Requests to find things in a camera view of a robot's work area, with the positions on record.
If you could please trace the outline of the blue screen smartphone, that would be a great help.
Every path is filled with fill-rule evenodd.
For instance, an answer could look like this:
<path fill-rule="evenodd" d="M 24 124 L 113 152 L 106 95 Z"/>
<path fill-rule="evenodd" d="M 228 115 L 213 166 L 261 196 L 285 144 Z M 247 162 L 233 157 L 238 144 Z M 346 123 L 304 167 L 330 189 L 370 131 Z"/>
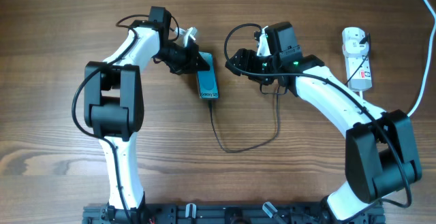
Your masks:
<path fill-rule="evenodd" d="M 213 56 L 208 52 L 200 52 L 200 56 L 209 64 L 210 69 L 197 73 L 199 96 L 201 99 L 218 99 L 219 91 L 213 67 Z"/>

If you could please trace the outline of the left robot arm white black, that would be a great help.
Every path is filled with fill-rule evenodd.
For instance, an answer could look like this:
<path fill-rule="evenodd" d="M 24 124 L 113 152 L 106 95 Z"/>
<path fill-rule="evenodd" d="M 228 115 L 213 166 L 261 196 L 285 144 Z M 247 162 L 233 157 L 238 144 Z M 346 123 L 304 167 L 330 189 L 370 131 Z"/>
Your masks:
<path fill-rule="evenodd" d="M 196 43 L 195 27 L 172 27 L 175 18 L 164 7 L 120 20 L 127 37 L 101 62 L 89 62 L 76 91 L 84 96 L 84 121 L 105 153 L 110 179 L 108 207 L 112 220 L 136 221 L 144 210 L 145 194 L 138 175 L 136 140 L 144 120 L 141 73 L 149 61 L 165 63 L 176 75 L 194 74 L 202 99 L 217 99 L 213 57 Z"/>

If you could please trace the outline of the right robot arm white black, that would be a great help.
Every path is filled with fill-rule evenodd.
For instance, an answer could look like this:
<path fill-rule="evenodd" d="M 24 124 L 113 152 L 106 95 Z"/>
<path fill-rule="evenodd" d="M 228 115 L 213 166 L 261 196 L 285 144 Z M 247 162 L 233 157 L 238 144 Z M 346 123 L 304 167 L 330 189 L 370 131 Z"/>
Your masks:
<path fill-rule="evenodd" d="M 387 112 L 355 94 L 315 55 L 305 56 L 290 22 L 258 27 L 257 50 L 239 49 L 225 66 L 260 85 L 277 81 L 316 107 L 345 138 L 346 181 L 320 203 L 317 223 L 349 223 L 375 217 L 369 210 L 389 203 L 408 208 L 411 184 L 422 166 L 409 116 Z"/>

